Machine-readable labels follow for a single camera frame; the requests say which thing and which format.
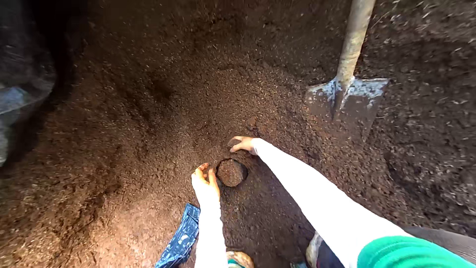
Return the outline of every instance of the dark soil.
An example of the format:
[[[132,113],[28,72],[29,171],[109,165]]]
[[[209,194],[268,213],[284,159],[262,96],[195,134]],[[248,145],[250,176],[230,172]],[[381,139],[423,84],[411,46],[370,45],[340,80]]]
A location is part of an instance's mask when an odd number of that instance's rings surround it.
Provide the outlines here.
[[[248,175],[248,169],[235,159],[225,159],[218,165],[217,176],[224,185],[235,187]]]
[[[364,146],[304,104],[305,86],[335,74],[349,5],[92,0],[61,17],[67,94],[57,87],[29,124],[35,143],[0,170],[2,266],[152,267],[198,205],[190,174],[232,156],[249,175],[222,189],[227,247],[256,267],[303,260],[314,229],[257,156],[229,153],[235,135],[396,224],[476,237],[474,3],[378,1],[356,76],[392,81]]]

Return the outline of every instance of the shoe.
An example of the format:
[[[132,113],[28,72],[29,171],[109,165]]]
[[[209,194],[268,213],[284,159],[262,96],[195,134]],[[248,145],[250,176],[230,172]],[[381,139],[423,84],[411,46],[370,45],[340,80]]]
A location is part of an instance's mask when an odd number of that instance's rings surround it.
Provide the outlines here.
[[[228,251],[228,268],[255,268],[251,257],[240,251]]]
[[[312,268],[317,268],[317,255],[322,241],[322,237],[316,232],[306,248],[306,260]]]

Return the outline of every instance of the hand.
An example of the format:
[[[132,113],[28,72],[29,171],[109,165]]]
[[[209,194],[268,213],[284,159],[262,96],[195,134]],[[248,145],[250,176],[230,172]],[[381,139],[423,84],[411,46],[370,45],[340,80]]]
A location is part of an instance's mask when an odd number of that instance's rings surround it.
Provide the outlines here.
[[[253,140],[253,138],[250,138],[250,137],[243,137],[243,136],[235,136],[233,138],[231,138],[231,140],[228,142],[228,144],[232,144],[233,142],[235,141],[240,141],[239,144],[233,146],[231,149],[230,149],[230,152],[231,153],[234,153],[238,150],[247,150],[248,152],[250,152],[252,155],[258,155],[256,153],[256,150],[253,146],[253,143],[251,142]]]
[[[192,186],[197,195],[200,209],[207,209],[210,206],[220,207],[220,189],[218,188],[217,178],[215,177],[215,169],[208,171],[208,181],[205,180],[207,174],[203,175],[203,171],[210,166],[209,163],[202,164],[192,174]]]

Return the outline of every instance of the white arm sleeve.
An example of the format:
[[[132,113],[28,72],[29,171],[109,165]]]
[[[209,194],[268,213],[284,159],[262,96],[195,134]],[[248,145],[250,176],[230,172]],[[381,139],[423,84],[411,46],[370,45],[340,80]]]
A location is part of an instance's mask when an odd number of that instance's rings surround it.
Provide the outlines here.
[[[377,238],[411,237],[354,202],[311,166],[262,139],[255,138],[251,142],[344,267],[356,268],[360,251]]]
[[[200,211],[195,268],[228,267],[227,248],[220,216],[219,203],[217,206],[207,205]]]

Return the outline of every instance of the dirt clump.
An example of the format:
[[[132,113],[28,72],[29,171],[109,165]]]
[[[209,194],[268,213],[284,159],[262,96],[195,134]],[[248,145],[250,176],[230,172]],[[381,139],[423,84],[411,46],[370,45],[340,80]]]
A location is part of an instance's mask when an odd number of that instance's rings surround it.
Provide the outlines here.
[[[248,169],[235,159],[222,160],[217,176],[228,187],[235,187],[248,176]]]

